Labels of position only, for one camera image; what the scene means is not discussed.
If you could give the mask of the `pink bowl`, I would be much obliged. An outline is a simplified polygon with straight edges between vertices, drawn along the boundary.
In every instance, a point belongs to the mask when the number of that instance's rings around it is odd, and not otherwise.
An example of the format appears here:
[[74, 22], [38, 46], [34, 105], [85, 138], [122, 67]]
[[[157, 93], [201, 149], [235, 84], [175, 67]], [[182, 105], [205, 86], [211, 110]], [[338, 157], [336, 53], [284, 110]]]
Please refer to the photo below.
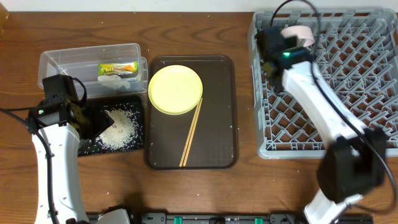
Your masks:
[[281, 30], [283, 37], [296, 36], [297, 45], [302, 47], [309, 47], [315, 43], [311, 28], [308, 26], [290, 26]]

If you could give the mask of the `rice food waste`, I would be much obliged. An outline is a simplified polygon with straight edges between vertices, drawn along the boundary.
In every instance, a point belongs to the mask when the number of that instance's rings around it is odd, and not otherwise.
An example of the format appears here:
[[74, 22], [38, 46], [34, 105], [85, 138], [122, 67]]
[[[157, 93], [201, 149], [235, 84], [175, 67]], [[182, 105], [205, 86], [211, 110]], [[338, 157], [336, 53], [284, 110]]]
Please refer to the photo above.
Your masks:
[[136, 143], [139, 124], [135, 113], [122, 109], [106, 110], [106, 113], [114, 123], [99, 135], [101, 145], [114, 151]]

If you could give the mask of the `green snack wrapper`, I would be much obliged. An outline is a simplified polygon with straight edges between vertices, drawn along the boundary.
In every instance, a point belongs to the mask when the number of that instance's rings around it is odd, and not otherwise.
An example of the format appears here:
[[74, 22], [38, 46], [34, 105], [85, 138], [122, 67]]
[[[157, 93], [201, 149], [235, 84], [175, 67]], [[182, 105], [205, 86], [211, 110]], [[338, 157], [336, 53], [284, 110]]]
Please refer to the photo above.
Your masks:
[[138, 70], [137, 62], [101, 63], [98, 65], [98, 75], [132, 75]]

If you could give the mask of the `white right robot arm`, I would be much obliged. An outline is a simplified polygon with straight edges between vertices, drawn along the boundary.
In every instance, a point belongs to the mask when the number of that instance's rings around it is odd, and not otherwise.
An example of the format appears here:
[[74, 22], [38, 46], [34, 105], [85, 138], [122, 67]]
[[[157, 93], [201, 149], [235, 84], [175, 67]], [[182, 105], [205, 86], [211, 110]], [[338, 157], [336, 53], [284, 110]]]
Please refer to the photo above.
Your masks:
[[304, 208], [307, 223], [333, 223], [347, 209], [394, 177], [386, 163], [387, 136], [369, 129], [322, 77], [314, 53], [283, 37], [277, 27], [254, 36], [266, 78], [290, 93], [315, 125], [326, 153], [317, 170], [319, 190]]

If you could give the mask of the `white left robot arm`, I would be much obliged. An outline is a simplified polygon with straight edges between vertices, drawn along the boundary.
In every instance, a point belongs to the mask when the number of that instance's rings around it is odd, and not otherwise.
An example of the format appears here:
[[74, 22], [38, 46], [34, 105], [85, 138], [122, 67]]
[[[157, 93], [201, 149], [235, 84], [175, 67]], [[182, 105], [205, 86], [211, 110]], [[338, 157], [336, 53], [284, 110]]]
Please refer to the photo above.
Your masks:
[[103, 110], [84, 99], [58, 96], [29, 110], [26, 121], [37, 155], [36, 223], [130, 222], [123, 208], [90, 219], [81, 197], [78, 149], [81, 140], [92, 140], [113, 124]]

